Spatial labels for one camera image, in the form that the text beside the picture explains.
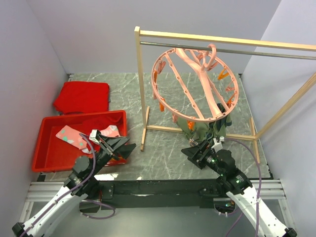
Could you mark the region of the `pink patterned sock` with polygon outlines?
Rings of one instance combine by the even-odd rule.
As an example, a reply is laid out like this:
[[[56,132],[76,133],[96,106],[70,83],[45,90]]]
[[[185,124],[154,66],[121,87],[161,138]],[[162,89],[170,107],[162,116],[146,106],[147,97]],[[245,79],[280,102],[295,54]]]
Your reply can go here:
[[[87,142],[80,136],[81,132],[65,125],[60,131],[55,135],[56,138],[76,147],[85,154],[91,154],[92,151],[88,148]]]
[[[109,125],[107,128],[100,131],[101,135],[106,137],[120,137],[119,130],[116,125]]]

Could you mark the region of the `olive green sock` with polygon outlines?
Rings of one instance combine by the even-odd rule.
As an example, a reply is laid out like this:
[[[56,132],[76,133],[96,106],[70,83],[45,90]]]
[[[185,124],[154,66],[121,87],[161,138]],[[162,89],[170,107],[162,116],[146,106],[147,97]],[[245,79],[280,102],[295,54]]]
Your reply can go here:
[[[213,141],[213,138],[225,137],[227,134],[226,128],[232,125],[230,114],[208,123],[193,122],[181,117],[176,118],[175,116],[173,116],[173,119],[188,138],[191,147],[200,144],[205,139]]]

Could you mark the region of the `pink round clip hanger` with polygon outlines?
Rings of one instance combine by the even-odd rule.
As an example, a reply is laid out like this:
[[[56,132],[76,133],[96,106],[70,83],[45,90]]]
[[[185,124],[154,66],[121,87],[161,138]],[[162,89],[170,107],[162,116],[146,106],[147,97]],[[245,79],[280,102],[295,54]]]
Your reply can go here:
[[[173,47],[154,62],[151,72],[154,99],[190,130],[196,123],[228,119],[239,99],[236,75],[219,58],[217,48]]]

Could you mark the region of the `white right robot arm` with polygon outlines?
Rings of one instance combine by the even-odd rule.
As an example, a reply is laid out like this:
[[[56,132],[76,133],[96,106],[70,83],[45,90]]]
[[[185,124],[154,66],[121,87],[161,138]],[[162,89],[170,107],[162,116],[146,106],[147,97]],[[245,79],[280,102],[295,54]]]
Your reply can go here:
[[[296,237],[297,232],[283,224],[260,197],[261,186],[255,188],[250,179],[236,166],[232,152],[219,142],[203,141],[181,152],[200,169],[215,171],[217,193],[229,197],[255,229],[256,237]]]

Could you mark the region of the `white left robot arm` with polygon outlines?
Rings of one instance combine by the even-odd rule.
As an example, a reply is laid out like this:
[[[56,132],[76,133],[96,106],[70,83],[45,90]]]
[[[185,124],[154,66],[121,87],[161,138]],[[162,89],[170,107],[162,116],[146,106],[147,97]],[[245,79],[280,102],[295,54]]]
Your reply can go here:
[[[96,143],[99,151],[91,150],[92,157],[80,156],[76,159],[72,173],[56,195],[32,218],[12,227],[17,237],[49,237],[57,225],[83,200],[92,202],[100,190],[100,182],[95,175],[112,159],[127,159],[136,148],[128,137],[107,137],[94,130],[92,140],[81,133],[80,137],[91,146]]]

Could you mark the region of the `wooden clothes rack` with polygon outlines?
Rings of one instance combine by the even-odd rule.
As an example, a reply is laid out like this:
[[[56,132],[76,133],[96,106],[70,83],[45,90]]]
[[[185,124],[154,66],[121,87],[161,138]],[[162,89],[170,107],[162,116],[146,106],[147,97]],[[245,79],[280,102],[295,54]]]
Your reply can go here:
[[[145,106],[145,90],[144,90],[144,77],[143,77],[143,60],[142,60],[142,45],[154,46],[153,42],[141,41],[142,37],[149,38],[165,38],[175,40],[193,40],[209,42],[208,47],[197,47],[197,46],[186,46],[179,44],[166,44],[167,51],[162,53],[154,62],[151,71],[151,85],[153,90],[153,97],[157,99],[160,105],[161,111],[168,110],[172,114],[172,120],[177,122],[179,118],[183,118],[187,121],[189,129],[198,123],[215,122],[219,119],[223,119],[235,108],[239,97],[239,88],[237,79],[229,68],[229,66],[221,60],[218,56],[218,50],[216,49],[216,43],[225,44],[239,44],[258,46],[266,48],[278,48],[278,49],[289,49],[298,51],[315,51],[314,45],[307,44],[295,44],[295,43],[284,43],[284,42],[273,42],[273,41],[261,41],[252,39],[237,39],[237,38],[226,38],[226,37],[215,37],[215,36],[204,36],[204,35],[193,35],[193,34],[182,34],[182,33],[169,33],[159,31],[147,31],[142,30],[139,26],[134,29],[135,43],[136,43],[136,55],[137,55],[137,67],[138,67],[138,79],[140,87],[140,98],[141,98],[141,109],[143,119],[143,134],[141,139],[140,150],[144,150],[145,138],[147,130],[158,130],[158,131],[169,131],[169,132],[181,132],[181,129],[174,127],[165,127],[158,125],[149,125],[148,118],[150,108]],[[170,55],[176,54],[181,60],[188,64],[198,76],[204,95],[207,100],[208,107],[211,112],[211,117],[207,118],[203,115],[199,109],[196,101],[190,94],[188,88],[185,86],[179,72],[177,71],[175,64],[172,62]],[[219,74],[218,79],[222,80],[226,77],[230,77],[230,82],[226,87],[225,91],[230,92],[232,95],[230,99],[225,100],[223,95],[220,94],[216,88],[214,82],[209,78],[208,72],[220,65],[223,70]],[[165,99],[161,96],[158,90],[157,76],[162,72],[165,66],[169,66],[173,71],[176,80],[180,83],[181,88],[188,98],[191,107],[194,109],[196,116],[189,116],[181,113],[177,109],[171,107]]]

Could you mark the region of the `red plastic bin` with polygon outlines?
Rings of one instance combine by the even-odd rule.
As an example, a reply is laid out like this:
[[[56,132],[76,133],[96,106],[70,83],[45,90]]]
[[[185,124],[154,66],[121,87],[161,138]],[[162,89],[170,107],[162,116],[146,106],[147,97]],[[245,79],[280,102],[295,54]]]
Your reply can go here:
[[[102,115],[122,115],[122,122],[118,126],[118,130],[121,136],[127,135],[127,118],[124,110],[44,118],[39,129],[33,156],[32,171],[56,172],[71,170],[76,158],[85,155],[85,153],[56,138],[55,135],[65,125],[81,132],[82,123],[85,120]]]

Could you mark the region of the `folded red cloth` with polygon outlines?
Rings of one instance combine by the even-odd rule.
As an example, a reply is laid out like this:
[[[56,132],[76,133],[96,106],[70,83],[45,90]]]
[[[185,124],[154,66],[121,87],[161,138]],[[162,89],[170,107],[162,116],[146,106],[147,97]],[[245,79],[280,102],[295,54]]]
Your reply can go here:
[[[65,82],[53,102],[63,115],[106,112],[109,110],[110,87],[104,82]]]

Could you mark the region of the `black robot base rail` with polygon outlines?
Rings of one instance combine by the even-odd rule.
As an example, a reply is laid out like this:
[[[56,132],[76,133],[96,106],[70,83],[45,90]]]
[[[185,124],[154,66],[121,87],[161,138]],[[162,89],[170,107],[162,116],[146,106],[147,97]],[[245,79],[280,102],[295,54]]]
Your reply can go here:
[[[101,181],[88,198],[115,208],[213,208],[229,200],[215,179]]]

